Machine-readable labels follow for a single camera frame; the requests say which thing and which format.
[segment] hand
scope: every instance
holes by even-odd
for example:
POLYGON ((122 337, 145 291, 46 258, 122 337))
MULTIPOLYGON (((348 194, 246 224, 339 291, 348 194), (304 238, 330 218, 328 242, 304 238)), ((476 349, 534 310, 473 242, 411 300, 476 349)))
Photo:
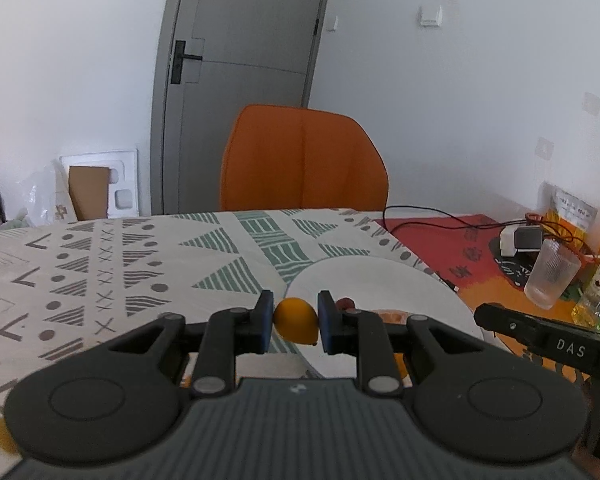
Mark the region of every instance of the hand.
MULTIPOLYGON (((591 397, 589 395, 589 383, 585 382, 582 386, 583 393, 587 402, 589 403, 589 409, 591 408, 591 397)), ((576 444, 573 454, 571 455, 573 461, 589 473, 596 480, 600 480, 600 459, 593 456, 587 449, 587 443, 583 437, 580 438, 576 444)))

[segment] chair backrest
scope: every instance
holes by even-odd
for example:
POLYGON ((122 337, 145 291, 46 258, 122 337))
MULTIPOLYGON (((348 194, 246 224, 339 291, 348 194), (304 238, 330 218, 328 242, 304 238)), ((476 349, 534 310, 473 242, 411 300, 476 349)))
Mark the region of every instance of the chair backrest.
POLYGON ((382 158, 353 119, 249 105, 224 149, 220 209, 381 210, 388 189, 382 158))

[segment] gray door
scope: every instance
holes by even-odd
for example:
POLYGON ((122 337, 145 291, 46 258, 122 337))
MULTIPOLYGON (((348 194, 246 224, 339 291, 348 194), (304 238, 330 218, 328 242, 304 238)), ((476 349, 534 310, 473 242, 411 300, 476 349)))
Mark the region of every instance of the gray door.
POLYGON ((164 107, 165 213, 218 209, 222 153, 243 107, 302 104, 319 8, 320 0, 180 0, 164 107))

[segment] brown cardboard piece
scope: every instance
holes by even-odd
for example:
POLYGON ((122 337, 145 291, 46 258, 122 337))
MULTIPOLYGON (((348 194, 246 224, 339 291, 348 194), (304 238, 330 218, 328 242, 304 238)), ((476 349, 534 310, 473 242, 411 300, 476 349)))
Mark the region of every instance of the brown cardboard piece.
POLYGON ((69 166, 69 196, 78 220, 107 217, 109 168, 69 166))

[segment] black door handle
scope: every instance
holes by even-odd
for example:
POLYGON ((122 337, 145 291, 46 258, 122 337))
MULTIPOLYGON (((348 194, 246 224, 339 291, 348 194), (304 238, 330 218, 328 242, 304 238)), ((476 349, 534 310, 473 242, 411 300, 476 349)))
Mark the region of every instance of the black door handle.
POLYGON ((173 68, 171 69, 171 84, 179 85, 182 81, 182 62, 185 59, 193 59, 202 61, 202 56, 194 56, 193 54, 185 54, 184 47, 187 42, 184 40, 176 40, 176 48, 173 50, 173 68))

